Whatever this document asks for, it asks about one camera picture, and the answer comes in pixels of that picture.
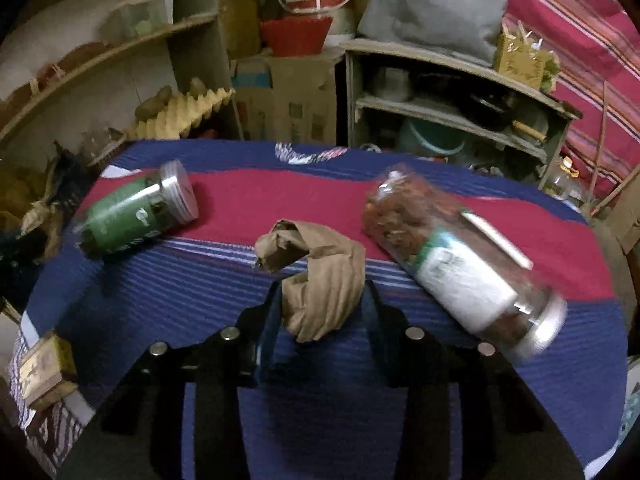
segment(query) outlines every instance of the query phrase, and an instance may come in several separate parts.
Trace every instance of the white wall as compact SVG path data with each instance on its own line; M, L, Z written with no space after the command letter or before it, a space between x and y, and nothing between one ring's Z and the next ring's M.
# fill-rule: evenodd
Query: white wall
M14 30L0 45L0 97L34 77L41 66L75 47L100 40L100 26L122 0L65 0ZM43 170L56 139L77 151L85 131L134 121L135 108L159 88L176 89L166 42L143 46L73 84L23 124L6 154L16 164Z

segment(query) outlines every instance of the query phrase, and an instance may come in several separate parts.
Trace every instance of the red striped cloth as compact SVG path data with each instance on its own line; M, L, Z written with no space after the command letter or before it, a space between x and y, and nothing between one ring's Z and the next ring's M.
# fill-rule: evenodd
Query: red striped cloth
M563 151L574 158L586 186L600 139L603 84L609 83L595 190L604 197L640 162L640 34L617 0L509 0L506 20L521 20L561 59L554 95L584 113L572 123Z

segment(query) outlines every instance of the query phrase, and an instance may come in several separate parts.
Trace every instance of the red basket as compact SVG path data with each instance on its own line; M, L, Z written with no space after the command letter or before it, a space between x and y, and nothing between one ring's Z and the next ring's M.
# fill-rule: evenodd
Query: red basket
M275 57L320 54L329 33L331 16L289 16L260 24L264 41Z

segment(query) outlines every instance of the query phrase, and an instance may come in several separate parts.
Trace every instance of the egg tray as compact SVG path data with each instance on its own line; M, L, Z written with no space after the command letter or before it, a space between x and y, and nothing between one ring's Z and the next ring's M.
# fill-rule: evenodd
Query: egg tray
M140 121L127 130L127 140L178 140L186 137L192 128L200 126L203 119L208 120L213 112L228 104L235 92L233 88L228 91L219 88L198 97L178 94L154 119Z

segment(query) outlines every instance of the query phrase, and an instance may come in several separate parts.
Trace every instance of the cardboard box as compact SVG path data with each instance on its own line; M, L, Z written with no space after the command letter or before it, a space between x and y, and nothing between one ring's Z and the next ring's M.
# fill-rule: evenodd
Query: cardboard box
M640 176L622 191L618 202L604 223L627 254L640 240Z
M238 60L232 65L240 122L250 140L336 143L335 65L344 51Z
M495 52L494 70L539 90L549 53L533 49L531 40L519 25L515 34L503 27Z
M20 388L25 404L44 410L78 389L71 345L47 332L20 361Z

